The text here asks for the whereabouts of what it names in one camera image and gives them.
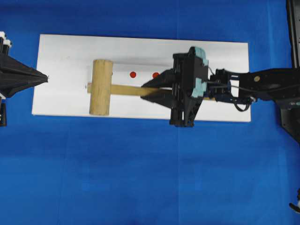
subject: blue surface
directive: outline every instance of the blue surface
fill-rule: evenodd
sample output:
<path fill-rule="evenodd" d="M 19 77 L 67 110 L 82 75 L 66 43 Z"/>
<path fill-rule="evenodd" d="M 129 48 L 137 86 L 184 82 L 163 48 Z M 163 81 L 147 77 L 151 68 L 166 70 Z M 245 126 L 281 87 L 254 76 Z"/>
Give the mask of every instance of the blue surface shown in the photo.
<path fill-rule="evenodd" d="M 40 34 L 248 42 L 250 70 L 290 67 L 284 0 L 2 0 L 11 56 L 35 67 Z M 32 116 L 7 100 L 0 224 L 293 225 L 298 144 L 272 102 L 252 122 Z"/>

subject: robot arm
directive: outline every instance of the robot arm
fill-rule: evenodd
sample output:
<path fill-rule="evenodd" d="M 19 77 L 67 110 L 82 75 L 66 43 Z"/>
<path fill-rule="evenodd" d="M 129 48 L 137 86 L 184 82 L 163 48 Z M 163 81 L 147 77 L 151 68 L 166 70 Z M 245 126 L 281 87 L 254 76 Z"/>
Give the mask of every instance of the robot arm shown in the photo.
<path fill-rule="evenodd" d="M 145 83 L 143 87 L 171 88 L 171 94 L 155 93 L 145 100 L 171 109 L 170 124 L 179 127 L 194 126 L 194 119 L 205 98 L 233 104 L 245 111 L 258 99 L 274 101 L 281 109 L 300 108 L 300 69 L 279 68 L 254 73 L 233 73 L 217 69 L 208 78 L 208 61 L 201 48 L 191 47 L 188 53 L 173 55 L 173 68 Z M 239 81 L 239 87 L 231 85 Z M 238 97 L 231 93 L 239 89 Z"/>

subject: red dot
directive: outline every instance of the red dot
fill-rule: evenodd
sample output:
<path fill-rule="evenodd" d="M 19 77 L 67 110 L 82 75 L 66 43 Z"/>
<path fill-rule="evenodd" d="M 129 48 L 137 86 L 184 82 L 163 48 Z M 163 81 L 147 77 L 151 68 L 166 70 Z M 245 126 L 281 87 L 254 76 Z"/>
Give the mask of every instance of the red dot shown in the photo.
<path fill-rule="evenodd" d="M 130 73 L 130 77 L 131 77 L 131 78 L 135 78 L 135 77 L 136 77 L 136 72 L 132 71 L 132 72 Z"/>
<path fill-rule="evenodd" d="M 156 78 L 158 75 L 159 75 L 159 73 L 158 73 L 158 72 L 155 72 L 155 73 L 153 73 L 152 77 L 153 77 L 153 78 Z"/>

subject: screw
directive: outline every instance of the screw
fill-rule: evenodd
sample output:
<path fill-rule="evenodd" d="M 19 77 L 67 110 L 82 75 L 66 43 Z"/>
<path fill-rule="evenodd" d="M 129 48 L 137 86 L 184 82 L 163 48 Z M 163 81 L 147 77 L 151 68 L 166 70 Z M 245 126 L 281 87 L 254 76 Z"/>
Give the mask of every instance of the screw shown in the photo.
<path fill-rule="evenodd" d="M 256 76 L 256 77 L 254 78 L 254 81 L 255 81 L 255 82 L 259 82 L 260 79 L 261 79 L 260 76 Z"/>

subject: wooden mallet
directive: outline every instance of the wooden mallet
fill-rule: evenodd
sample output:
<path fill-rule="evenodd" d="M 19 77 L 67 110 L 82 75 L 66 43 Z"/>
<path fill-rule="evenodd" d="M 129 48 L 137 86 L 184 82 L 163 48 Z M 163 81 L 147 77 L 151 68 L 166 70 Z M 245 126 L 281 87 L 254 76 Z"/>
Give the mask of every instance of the wooden mallet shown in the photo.
<path fill-rule="evenodd" d="M 112 84 L 113 62 L 109 60 L 94 60 L 92 83 L 88 83 L 90 93 L 90 114 L 107 116 L 111 94 L 146 96 L 156 91 L 165 91 L 159 88 L 140 88 L 134 86 Z"/>

